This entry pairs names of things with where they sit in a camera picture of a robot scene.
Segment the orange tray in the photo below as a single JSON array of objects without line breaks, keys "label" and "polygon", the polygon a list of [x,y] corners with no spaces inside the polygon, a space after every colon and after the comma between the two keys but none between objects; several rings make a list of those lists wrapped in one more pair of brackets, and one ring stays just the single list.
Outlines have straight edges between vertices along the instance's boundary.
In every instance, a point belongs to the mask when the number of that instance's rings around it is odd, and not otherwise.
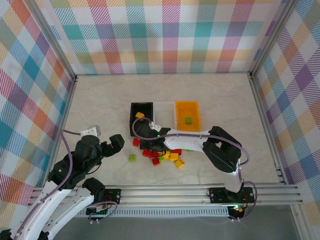
[{"label": "orange tray", "polygon": [[[176,129],[186,132],[200,132],[201,119],[197,101],[175,102]],[[192,123],[186,123],[186,118],[192,118]]]}]

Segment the red lego brick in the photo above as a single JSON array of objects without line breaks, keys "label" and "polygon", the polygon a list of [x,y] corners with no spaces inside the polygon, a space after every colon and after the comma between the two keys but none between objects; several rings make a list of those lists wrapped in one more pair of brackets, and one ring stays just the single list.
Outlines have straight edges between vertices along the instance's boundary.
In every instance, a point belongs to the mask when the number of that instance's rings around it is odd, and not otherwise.
[{"label": "red lego brick", "polygon": [[174,149],[174,150],[171,150],[172,153],[174,154],[179,154],[179,156],[182,154],[182,149]]},{"label": "red lego brick", "polygon": [[154,166],[159,165],[160,164],[159,158],[157,158],[157,157],[152,158],[152,163]]},{"label": "red lego brick", "polygon": [[152,151],[149,151],[148,149],[143,150],[142,156],[151,158],[152,157]]},{"label": "red lego brick", "polygon": [[134,139],[133,139],[133,146],[138,147],[138,146],[139,146],[139,143],[140,143],[140,141],[139,141],[138,138],[134,138]]}]

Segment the marble floor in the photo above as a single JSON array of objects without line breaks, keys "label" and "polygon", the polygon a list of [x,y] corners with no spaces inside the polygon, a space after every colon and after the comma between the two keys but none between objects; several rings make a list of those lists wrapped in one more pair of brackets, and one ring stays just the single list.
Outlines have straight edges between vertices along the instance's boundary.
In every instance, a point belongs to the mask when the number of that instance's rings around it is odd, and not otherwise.
[{"label": "marble floor", "polygon": [[[198,101],[202,131],[220,126],[242,144],[251,154],[251,162],[242,169],[245,180],[278,181],[247,76],[229,73],[80,76],[65,129],[81,131],[100,125],[102,142],[114,134],[122,134],[125,140],[120,153],[104,158],[100,169],[87,177],[106,185],[223,183],[223,175],[203,153],[182,152],[185,166],[178,169],[170,161],[153,166],[133,147],[130,103],[170,101]],[[157,116],[162,127],[173,127],[172,117]],[[80,138],[66,133],[65,137],[73,150]],[[61,142],[57,161],[66,153]],[[136,162],[128,161],[129,154],[136,154]]]}]

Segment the yellow lego brick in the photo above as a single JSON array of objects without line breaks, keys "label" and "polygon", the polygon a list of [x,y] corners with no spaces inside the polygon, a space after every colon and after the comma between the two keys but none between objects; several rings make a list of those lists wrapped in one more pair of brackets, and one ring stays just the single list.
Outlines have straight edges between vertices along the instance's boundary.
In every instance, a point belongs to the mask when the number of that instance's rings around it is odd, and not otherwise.
[{"label": "yellow lego brick", "polygon": [[179,159],[179,153],[171,153],[170,154],[170,161],[173,162],[173,161],[176,161]]},{"label": "yellow lego brick", "polygon": [[164,159],[170,159],[170,152],[166,151],[165,155],[163,155]]},{"label": "yellow lego brick", "polygon": [[143,113],[141,113],[141,112],[137,112],[136,115],[135,115],[135,118],[136,118],[136,119],[144,118],[144,117],[145,117],[145,115],[144,115]]},{"label": "yellow lego brick", "polygon": [[175,165],[179,169],[185,165],[185,162],[182,159],[178,159],[177,161],[175,161]]}]

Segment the green lego brick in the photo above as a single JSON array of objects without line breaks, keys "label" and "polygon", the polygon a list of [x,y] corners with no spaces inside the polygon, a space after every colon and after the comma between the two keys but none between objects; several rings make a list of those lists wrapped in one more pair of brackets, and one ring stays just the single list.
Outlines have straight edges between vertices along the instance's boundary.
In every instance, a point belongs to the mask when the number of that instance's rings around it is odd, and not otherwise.
[{"label": "green lego brick", "polygon": [[186,124],[192,124],[192,117],[186,117],[185,118],[185,123]]},{"label": "green lego brick", "polygon": [[163,163],[165,161],[165,158],[163,156],[160,156],[159,161],[160,161],[160,163]]},{"label": "green lego brick", "polygon": [[130,154],[129,155],[129,162],[135,162],[137,160],[137,157],[135,154]]}]

